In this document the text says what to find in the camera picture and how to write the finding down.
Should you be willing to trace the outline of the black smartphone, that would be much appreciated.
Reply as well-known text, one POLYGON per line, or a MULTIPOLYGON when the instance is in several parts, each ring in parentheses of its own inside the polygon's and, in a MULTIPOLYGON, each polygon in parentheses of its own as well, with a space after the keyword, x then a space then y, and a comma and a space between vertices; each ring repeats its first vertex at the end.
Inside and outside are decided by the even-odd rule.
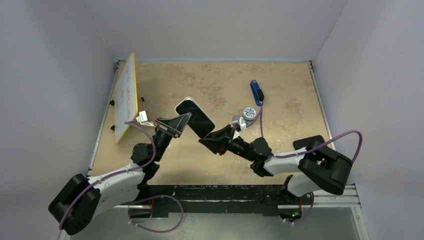
POLYGON ((214 122, 191 97, 186 97, 183 99, 175 107, 175 112, 179 115, 186 113, 192 114, 188 121, 188 126, 201 139, 206 137, 215 129, 214 122))

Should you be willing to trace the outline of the white phone case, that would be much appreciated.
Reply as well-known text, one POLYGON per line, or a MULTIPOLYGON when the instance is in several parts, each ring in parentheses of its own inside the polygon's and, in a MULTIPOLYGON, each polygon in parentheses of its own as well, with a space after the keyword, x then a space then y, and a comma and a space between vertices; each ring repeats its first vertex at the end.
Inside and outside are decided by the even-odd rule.
POLYGON ((178 115, 191 113, 192 116, 188 122, 189 124, 213 122, 205 111, 195 102, 195 100, 189 96, 178 103, 174 110, 178 115))

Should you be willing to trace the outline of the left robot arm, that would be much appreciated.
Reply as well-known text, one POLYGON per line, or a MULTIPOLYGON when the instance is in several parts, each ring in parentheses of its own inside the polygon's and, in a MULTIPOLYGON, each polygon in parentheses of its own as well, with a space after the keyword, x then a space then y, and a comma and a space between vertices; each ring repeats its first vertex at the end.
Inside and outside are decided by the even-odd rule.
POLYGON ((82 231, 97 215, 120 204, 146 203, 149 191, 143 187, 159 170, 157 164, 173 138, 179 138, 191 119, 191 113, 174 118, 157 118, 150 143, 137 143, 131 163, 112 172, 86 177, 79 173, 70 178, 48 206, 59 229, 68 235, 82 231))

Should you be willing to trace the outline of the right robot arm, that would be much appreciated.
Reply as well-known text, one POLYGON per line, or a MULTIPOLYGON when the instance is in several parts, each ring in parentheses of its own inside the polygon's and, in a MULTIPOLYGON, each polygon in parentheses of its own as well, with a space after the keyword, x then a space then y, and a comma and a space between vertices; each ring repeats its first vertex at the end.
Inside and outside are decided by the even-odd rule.
POLYGON ((320 135, 308 137, 294 141, 294 151, 274 153, 265 138, 247 142, 235 133, 235 128, 227 125, 199 139, 199 143, 216 155, 231 152, 249 161, 260 177, 298 173, 288 177, 280 191, 288 204, 318 190, 333 195, 344 193, 354 160, 330 148, 332 139, 324 142, 320 135))

